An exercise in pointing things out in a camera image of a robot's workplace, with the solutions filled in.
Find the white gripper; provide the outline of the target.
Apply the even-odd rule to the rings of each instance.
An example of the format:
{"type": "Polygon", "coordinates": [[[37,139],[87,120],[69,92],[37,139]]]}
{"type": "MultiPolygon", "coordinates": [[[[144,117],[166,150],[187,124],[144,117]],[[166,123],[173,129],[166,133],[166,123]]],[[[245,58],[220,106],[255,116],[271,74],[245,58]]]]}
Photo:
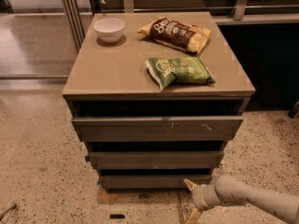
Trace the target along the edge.
{"type": "Polygon", "coordinates": [[[203,215],[202,211],[206,211],[220,205],[221,201],[214,185],[197,185],[187,178],[185,178],[183,182],[186,184],[189,191],[192,191],[192,200],[197,208],[193,208],[186,219],[185,224],[196,224],[201,215],[203,215]]]}

